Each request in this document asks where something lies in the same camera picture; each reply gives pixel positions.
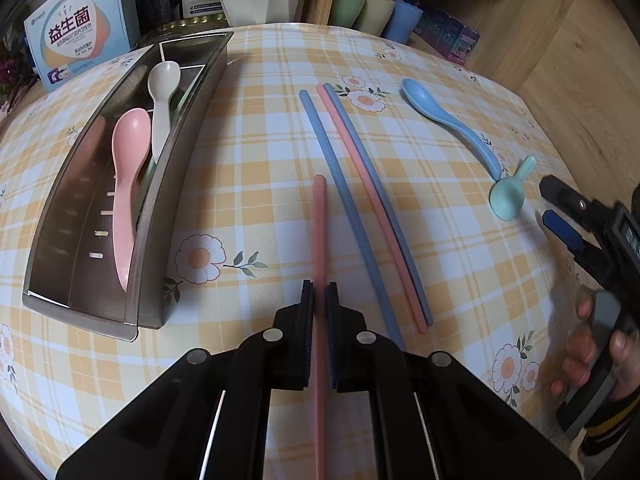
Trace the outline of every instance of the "yellow plaid tablecloth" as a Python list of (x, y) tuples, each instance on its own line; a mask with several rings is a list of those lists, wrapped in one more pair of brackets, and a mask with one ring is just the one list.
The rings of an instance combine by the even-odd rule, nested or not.
[[(60, 463), (188, 349), (237, 347), (296, 303), (312, 275), (312, 179), (328, 178), (328, 273), (341, 303), (385, 333), (364, 263), (314, 132), (306, 89), (327, 129), (396, 311), (407, 350), (451, 352), (541, 431), (552, 431), (545, 383), (572, 322), (578, 276), (547, 238), (537, 190), (567, 168), (524, 102), (443, 60), (352, 30), (265, 25), (236, 30), (182, 190), (159, 331), (133, 343), (84, 332), (22, 306), (31, 239), (55, 175), (103, 96), (139, 52), (102, 65), (28, 107), (0, 140), (0, 411), (50, 478)], [(403, 77), (489, 143), (513, 173), (533, 154), (519, 218), (488, 206), (487, 172), (449, 131), (399, 94)], [(434, 314), (421, 335), (364, 187), (317, 96), (331, 83), (398, 213)], [(274, 392), (264, 475), (310, 478), (310, 391)], [(375, 478), (369, 407), (331, 395), (328, 477)]]

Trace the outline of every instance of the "green spoon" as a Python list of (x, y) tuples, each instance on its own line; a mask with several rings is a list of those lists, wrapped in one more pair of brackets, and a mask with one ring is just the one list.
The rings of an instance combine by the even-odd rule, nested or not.
[(515, 175), (506, 176), (494, 184), (489, 193), (489, 205), (500, 220), (513, 220), (524, 204), (524, 181), (536, 167), (532, 155), (525, 158)]

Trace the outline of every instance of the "metal cutlery holder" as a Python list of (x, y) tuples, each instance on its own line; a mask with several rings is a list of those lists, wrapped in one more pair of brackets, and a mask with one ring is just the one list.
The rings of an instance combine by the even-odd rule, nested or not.
[[(199, 34), (155, 44), (105, 97), (66, 156), (44, 205), (24, 278), (24, 306), (127, 341), (137, 337), (138, 326), (164, 325), (163, 287), (175, 213), (196, 137), (226, 68), (232, 34)], [(152, 110), (146, 80), (162, 60), (174, 60), (182, 69), (172, 105), (193, 86), (181, 108), (173, 106), (171, 131), (140, 213), (125, 292), (111, 238), (111, 137), (127, 110)]]

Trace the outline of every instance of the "green cup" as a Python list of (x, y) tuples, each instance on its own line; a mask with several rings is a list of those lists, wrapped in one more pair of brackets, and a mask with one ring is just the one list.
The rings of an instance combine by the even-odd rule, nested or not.
[(396, 6), (393, 0), (367, 0), (353, 24), (355, 30), (366, 32), (374, 36), (382, 34), (386, 22), (389, 21), (391, 13)]
[(333, 0), (329, 25), (350, 28), (367, 0)]

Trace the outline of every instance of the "cup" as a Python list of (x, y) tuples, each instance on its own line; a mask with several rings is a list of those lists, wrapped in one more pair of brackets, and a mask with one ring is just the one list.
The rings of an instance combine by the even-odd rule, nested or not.
[(360, 11), (353, 28), (360, 32), (366, 32), (379, 36), (394, 12), (393, 0), (366, 0)]
[(329, 12), (329, 25), (350, 28), (367, 0), (334, 0)]
[(396, 2), (394, 12), (391, 14), (385, 30), (382, 31), (382, 37), (405, 44), (421, 17), (422, 9), (404, 2)]

